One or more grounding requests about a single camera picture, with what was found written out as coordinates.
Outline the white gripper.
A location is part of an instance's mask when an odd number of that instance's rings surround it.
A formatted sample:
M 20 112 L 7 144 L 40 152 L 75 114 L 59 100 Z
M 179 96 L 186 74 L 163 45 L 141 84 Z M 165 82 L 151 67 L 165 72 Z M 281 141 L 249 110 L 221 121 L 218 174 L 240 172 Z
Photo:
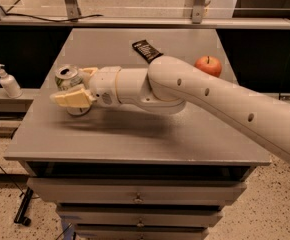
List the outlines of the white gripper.
M 91 77 L 89 81 L 91 92 L 83 84 L 79 84 L 68 90 L 52 94 L 50 99 L 55 104 L 66 108 L 89 108 L 96 99 L 97 104 L 102 107 L 118 107 L 120 105 L 116 89 L 117 77 L 121 71 L 119 66 L 101 69 L 86 67 L 82 68 L 81 71 Z

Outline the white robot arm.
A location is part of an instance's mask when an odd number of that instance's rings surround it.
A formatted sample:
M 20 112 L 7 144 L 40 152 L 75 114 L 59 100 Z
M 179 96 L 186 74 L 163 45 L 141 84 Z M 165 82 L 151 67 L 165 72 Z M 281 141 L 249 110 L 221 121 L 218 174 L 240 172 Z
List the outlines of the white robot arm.
M 211 76 L 174 57 L 146 68 L 64 67 L 66 80 L 82 82 L 50 96 L 60 107 L 135 105 L 149 112 L 178 113 L 187 102 L 236 128 L 290 165 L 290 104 Z

